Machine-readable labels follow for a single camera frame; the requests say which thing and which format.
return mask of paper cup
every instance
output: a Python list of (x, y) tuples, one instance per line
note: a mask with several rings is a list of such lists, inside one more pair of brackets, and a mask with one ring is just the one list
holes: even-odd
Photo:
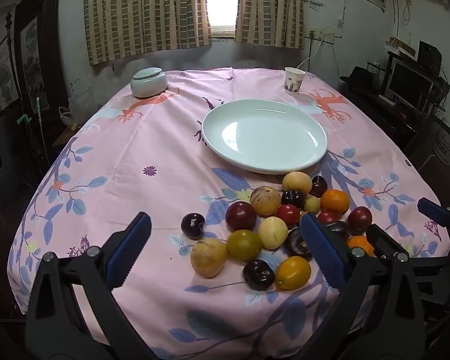
[(294, 67), (285, 68), (285, 83), (283, 87), (286, 91), (297, 93), (302, 85), (303, 78), (306, 72), (300, 69), (295, 69)]

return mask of orange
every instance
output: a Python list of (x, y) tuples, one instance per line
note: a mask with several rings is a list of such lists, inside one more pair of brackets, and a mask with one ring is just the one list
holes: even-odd
[(367, 237), (364, 235), (356, 235), (351, 237), (347, 240), (346, 244), (350, 249), (362, 248), (370, 257), (375, 256), (373, 254), (373, 246), (368, 243)]
[(339, 218), (350, 208), (350, 198), (340, 190), (326, 190), (320, 199), (323, 211), (331, 211)]

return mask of mesh chair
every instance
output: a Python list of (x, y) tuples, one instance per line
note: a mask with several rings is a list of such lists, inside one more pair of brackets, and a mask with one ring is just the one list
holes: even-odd
[(442, 206), (450, 207), (450, 127), (435, 116), (424, 120), (403, 152)]

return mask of speaker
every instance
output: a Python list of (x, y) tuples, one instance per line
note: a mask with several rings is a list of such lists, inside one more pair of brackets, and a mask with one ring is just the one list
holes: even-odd
[(440, 75), (442, 66), (442, 54), (431, 44), (420, 41), (418, 57), (416, 60), (425, 69), (432, 71), (436, 76)]

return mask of curtain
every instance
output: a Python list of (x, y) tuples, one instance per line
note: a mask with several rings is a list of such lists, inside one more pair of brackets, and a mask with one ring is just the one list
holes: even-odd
[(140, 0), (83, 0), (91, 65), (143, 52)]
[(209, 45), (206, 0), (143, 0), (145, 52)]
[(303, 0), (238, 0), (235, 42), (303, 49)]
[(206, 0), (83, 0), (91, 65), (211, 44)]

